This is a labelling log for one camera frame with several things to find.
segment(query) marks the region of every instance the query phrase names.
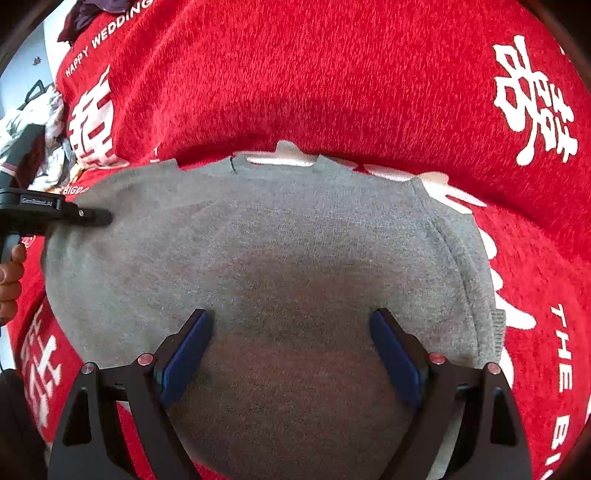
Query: black handle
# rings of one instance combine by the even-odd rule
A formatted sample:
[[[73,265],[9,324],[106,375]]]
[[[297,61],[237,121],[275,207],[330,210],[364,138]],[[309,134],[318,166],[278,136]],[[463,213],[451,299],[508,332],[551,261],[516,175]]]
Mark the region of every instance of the black handle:
[[[31,95],[33,94],[33,92],[39,88],[40,92],[38,95],[36,95],[34,98],[31,98]],[[43,95],[45,93],[45,86],[43,85],[43,82],[41,80],[37,80],[36,84],[33,85],[33,88],[31,90],[29,90],[29,92],[27,93],[27,96],[25,97],[25,104],[22,106],[22,108],[25,108],[29,102],[31,102],[32,100],[34,100],[35,98]]]

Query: dark fabric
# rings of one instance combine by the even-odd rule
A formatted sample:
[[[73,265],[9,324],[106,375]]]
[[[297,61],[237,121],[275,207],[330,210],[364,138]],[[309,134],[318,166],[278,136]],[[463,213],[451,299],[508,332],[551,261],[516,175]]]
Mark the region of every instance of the dark fabric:
[[[66,17],[57,41],[72,45],[102,11],[121,14],[129,9],[131,0],[78,0]]]

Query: white cloth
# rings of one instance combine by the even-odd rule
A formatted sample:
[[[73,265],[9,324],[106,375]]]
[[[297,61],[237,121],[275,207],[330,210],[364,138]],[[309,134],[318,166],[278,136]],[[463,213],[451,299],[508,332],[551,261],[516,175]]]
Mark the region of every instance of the white cloth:
[[[31,190],[48,190],[56,186],[64,167],[69,162],[59,136],[64,131],[64,101],[61,93],[50,86],[31,101],[22,111],[11,109],[0,120],[0,164],[8,157],[9,149],[27,125],[45,125],[45,160],[40,165]]]

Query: clothing pile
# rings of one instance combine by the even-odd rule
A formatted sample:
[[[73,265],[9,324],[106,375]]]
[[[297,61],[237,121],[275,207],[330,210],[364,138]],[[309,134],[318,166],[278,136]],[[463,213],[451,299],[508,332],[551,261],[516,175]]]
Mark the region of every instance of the clothing pile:
[[[54,86],[50,86],[23,110],[11,109],[0,120],[0,165],[7,160],[10,148],[28,125],[45,126],[45,158],[35,180],[28,186],[30,190],[46,191],[64,186],[70,180],[69,172],[76,163],[76,155],[63,135],[63,113],[63,98]]]
[[[101,12],[122,14],[129,10],[131,0],[78,0],[70,10],[57,41],[72,45]]]

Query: white chinese character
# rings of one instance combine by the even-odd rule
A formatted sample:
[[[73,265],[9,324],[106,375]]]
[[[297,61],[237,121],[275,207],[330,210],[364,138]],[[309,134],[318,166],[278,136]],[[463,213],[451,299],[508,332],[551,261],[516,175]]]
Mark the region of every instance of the white chinese character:
[[[86,168],[118,168],[129,164],[113,153],[113,102],[107,78],[110,68],[109,65],[96,86],[82,94],[72,110],[70,143],[76,157]]]
[[[25,390],[25,393],[31,404],[33,415],[39,426],[47,427],[49,415],[48,400],[53,396],[55,387],[58,387],[61,383],[61,364],[54,367],[51,363],[51,356],[57,350],[56,338],[51,335],[47,344],[43,345],[39,337],[41,327],[40,315],[42,311],[43,304],[41,304],[33,316],[31,326],[21,348],[21,361],[22,370],[27,372],[24,376],[28,376],[28,388]],[[38,359],[37,355],[31,354],[31,348],[34,343],[39,347],[41,359]]]
[[[518,153],[517,164],[529,165],[534,159],[534,143],[538,135],[538,127],[544,137],[545,150],[555,148],[558,154],[564,152],[562,160],[566,163],[569,155],[577,153],[579,144],[576,139],[570,137],[566,125],[563,129],[560,119],[550,112],[550,107],[554,113],[560,114],[563,123],[574,121],[573,111],[564,103],[560,89],[557,89],[554,83],[548,86],[548,77],[544,73],[531,70],[523,36],[516,35],[514,41],[517,50],[510,45],[493,45],[497,62],[510,75],[495,77],[494,105],[503,110],[507,124],[514,132],[522,132],[525,129],[526,112],[532,119],[530,139],[525,148]],[[520,80],[525,80],[527,83],[527,92],[523,91]],[[510,89],[515,94],[515,106],[507,98]],[[543,100],[545,107],[542,109],[538,109],[536,94]]]

